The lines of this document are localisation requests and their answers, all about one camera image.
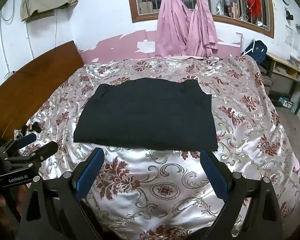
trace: screw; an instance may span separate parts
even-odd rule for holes
[[[33,181],[34,182],[38,182],[40,180],[40,176],[35,176],[34,178],[33,178]]]
[[[234,173],[232,173],[232,176],[235,178],[235,179],[240,179],[241,178],[241,174],[240,173],[238,173],[238,172],[234,172]]]
[[[64,174],[63,174],[63,177],[65,179],[69,178],[71,176],[71,172],[70,171],[66,171]]]
[[[263,181],[264,181],[265,183],[269,183],[269,182],[270,182],[270,179],[269,179],[268,177],[263,177]]]

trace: headboard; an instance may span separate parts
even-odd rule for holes
[[[62,44],[35,58],[0,86],[0,137],[13,138],[51,94],[83,61],[74,41]]]

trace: bedspread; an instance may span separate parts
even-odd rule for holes
[[[211,225],[223,201],[215,196],[202,170],[199,152],[73,143],[82,109],[99,84],[118,85],[141,77],[175,82],[196,79],[205,93],[212,94],[218,160],[246,178],[268,176],[282,217],[292,213],[300,201],[298,161],[266,95],[258,66],[249,56],[86,65],[30,119],[40,123],[42,132],[23,154],[56,141],[58,152],[42,163],[39,171],[44,179],[51,179],[72,171],[95,147],[101,147],[105,163],[86,201],[102,227],[122,239],[181,240]],[[243,223],[249,201],[244,200],[234,234]]]

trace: black cloth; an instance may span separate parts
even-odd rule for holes
[[[218,150],[211,95],[196,80],[141,78],[101,84],[87,102],[74,142],[153,150]]]

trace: dark blue backpack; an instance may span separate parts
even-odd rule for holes
[[[267,46],[262,41],[253,41],[241,55],[249,55],[259,65],[266,58]]]

